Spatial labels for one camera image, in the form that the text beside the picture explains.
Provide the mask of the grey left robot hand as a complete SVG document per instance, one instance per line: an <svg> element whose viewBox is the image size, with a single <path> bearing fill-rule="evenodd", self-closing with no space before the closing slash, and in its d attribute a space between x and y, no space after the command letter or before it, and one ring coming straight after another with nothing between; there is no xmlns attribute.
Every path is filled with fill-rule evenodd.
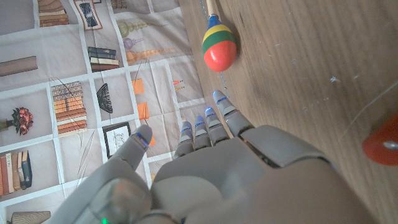
<svg viewBox="0 0 398 224"><path fill-rule="evenodd" d="M184 122L151 185L137 167L152 138L137 128L52 215L51 223L375 223L335 165L309 143L253 126L221 92Z"/></svg>

